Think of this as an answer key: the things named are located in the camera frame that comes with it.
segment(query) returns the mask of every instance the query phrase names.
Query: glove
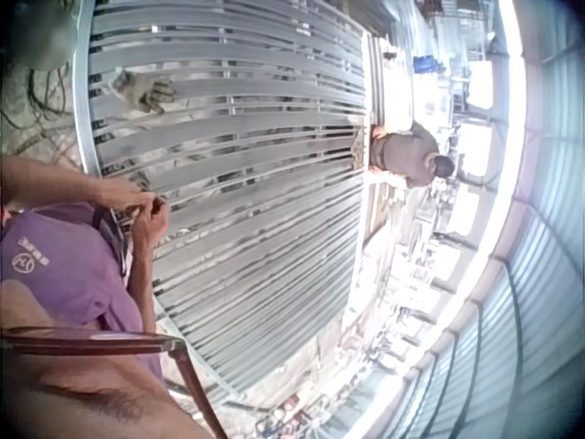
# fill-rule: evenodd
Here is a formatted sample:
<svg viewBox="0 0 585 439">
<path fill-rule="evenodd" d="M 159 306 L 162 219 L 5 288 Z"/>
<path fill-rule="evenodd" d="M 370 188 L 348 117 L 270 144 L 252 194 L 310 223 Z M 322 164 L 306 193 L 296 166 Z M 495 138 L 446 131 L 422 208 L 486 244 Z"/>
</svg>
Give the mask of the glove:
<svg viewBox="0 0 585 439">
<path fill-rule="evenodd" d="M 155 80 L 143 73 L 135 73 L 121 68 L 116 69 L 118 73 L 110 83 L 113 93 L 122 101 L 139 112 L 150 112 L 163 114 L 165 110 L 161 107 L 163 102 L 175 101 L 175 90 L 171 87 L 170 81 Z"/>
</svg>

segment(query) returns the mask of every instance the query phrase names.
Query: metal gate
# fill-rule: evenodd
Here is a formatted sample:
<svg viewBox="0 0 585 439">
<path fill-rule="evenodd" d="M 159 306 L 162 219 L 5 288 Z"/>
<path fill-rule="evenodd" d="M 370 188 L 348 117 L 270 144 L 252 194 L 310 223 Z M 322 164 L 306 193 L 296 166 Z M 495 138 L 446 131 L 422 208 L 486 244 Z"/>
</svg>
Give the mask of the metal gate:
<svg viewBox="0 0 585 439">
<path fill-rule="evenodd" d="M 87 172 L 166 198 L 158 317 L 225 391 L 281 366 L 346 304 L 363 187 L 364 32 L 315 0 L 83 1 L 74 108 Z M 117 67 L 172 79 L 129 112 Z"/>
</svg>

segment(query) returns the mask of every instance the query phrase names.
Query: printed logo on shirt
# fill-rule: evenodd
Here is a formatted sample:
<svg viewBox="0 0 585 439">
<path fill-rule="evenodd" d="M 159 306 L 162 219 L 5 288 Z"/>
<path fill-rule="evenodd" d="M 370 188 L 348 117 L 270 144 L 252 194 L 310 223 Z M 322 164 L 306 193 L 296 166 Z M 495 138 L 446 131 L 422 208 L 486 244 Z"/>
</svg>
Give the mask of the printed logo on shirt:
<svg viewBox="0 0 585 439">
<path fill-rule="evenodd" d="M 35 245 L 31 241 L 27 239 L 26 236 L 21 236 L 20 238 L 18 238 L 18 245 L 21 246 L 26 251 L 31 252 L 35 259 L 39 261 L 41 264 L 45 266 L 48 265 L 48 259 L 43 255 L 43 253 L 41 253 L 37 249 L 37 247 L 35 247 Z"/>
<path fill-rule="evenodd" d="M 35 270 L 35 260 L 28 253 L 19 253 L 12 260 L 12 268 L 22 274 L 29 274 Z"/>
</svg>

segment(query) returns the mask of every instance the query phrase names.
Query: gray shirt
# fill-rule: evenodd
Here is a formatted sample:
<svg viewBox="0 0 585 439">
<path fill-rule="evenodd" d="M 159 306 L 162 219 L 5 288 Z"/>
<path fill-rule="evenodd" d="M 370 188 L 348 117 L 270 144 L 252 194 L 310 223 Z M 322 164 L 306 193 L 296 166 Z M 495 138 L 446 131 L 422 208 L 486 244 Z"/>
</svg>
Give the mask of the gray shirt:
<svg viewBox="0 0 585 439">
<path fill-rule="evenodd" d="M 437 141 L 422 125 L 412 124 L 412 135 L 392 134 L 374 140 L 371 162 L 382 170 L 404 176 L 408 187 L 425 187 L 435 175 L 424 165 L 430 153 L 439 153 Z"/>
</svg>

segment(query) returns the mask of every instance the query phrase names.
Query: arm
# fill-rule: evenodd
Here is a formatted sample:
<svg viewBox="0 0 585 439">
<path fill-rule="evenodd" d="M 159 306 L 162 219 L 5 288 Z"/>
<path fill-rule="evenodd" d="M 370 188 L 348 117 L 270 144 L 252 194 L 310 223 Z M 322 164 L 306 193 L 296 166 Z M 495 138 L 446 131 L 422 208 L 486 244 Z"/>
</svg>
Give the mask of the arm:
<svg viewBox="0 0 585 439">
<path fill-rule="evenodd" d="M 168 227 L 168 207 L 160 199 L 146 205 L 132 227 L 133 261 L 128 279 L 128 294 L 134 300 L 143 320 L 143 331 L 156 332 L 153 296 L 154 246 Z"/>
<path fill-rule="evenodd" d="M 382 171 L 381 169 L 373 168 L 371 173 L 367 175 L 367 182 L 370 184 L 376 183 L 387 183 L 393 187 L 399 189 L 406 189 L 407 183 L 406 178 L 396 174 L 392 174 L 388 171 Z"/>
<path fill-rule="evenodd" d="M 2 204 L 12 209 L 76 202 L 125 209 L 154 197 L 127 180 L 90 177 L 21 157 L 1 157 L 0 181 Z"/>
</svg>

